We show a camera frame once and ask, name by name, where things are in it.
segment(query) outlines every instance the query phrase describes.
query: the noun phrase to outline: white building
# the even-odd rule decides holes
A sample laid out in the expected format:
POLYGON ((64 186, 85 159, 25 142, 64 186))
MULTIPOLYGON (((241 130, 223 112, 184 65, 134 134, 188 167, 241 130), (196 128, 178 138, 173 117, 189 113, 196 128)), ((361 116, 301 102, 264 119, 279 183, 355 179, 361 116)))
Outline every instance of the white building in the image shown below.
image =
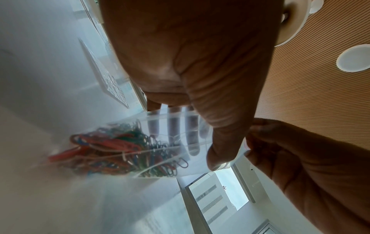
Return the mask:
POLYGON ((203 176, 190 189, 211 230, 217 230, 237 211, 214 172, 203 176))

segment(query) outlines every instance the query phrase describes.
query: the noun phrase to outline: ziplock bag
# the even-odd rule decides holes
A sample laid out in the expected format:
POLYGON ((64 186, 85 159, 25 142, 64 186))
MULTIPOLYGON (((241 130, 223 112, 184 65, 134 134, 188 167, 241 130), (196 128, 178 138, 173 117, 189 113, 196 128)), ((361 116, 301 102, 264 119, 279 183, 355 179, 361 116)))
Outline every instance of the ziplock bag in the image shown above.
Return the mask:
MULTIPOLYGON (((181 177, 208 173, 206 156, 212 127, 191 108, 169 108, 72 135, 72 148, 50 155, 56 164, 80 175, 94 173, 138 178, 181 177)), ((241 146, 235 160, 243 155, 241 146)))

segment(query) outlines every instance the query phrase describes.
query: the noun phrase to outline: clear plastic bag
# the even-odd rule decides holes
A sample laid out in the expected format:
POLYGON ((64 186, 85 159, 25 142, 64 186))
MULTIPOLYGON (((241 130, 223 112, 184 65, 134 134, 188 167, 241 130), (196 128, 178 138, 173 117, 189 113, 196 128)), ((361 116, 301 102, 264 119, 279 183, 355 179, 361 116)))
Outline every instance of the clear plastic bag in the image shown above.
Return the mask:
MULTIPOLYGON (((210 127, 191 108, 140 113, 118 123, 72 135, 74 147, 48 156, 77 174, 128 175, 137 178, 181 177, 210 172, 206 156, 212 145, 210 127)), ((235 160, 243 155, 241 146, 235 160)))

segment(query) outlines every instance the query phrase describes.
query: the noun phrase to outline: wooden ceiling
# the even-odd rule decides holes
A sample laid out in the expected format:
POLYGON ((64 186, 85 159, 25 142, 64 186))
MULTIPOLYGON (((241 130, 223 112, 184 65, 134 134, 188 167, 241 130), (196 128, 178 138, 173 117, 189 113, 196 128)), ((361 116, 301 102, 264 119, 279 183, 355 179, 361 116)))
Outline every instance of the wooden ceiling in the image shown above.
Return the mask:
POLYGON ((370 69, 336 66, 344 50, 360 44, 370 44, 370 0, 325 0, 275 49, 256 116, 370 149, 370 69))

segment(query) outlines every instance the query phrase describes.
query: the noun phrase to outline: sky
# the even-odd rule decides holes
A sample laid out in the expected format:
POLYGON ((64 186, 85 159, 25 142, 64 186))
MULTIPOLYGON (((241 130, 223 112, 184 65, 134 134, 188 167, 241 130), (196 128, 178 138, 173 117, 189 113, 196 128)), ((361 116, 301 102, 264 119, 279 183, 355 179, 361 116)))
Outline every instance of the sky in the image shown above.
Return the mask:
POLYGON ((226 186, 226 194, 237 210, 242 208, 248 198, 242 189, 238 179, 231 168, 215 171, 223 186, 226 186))

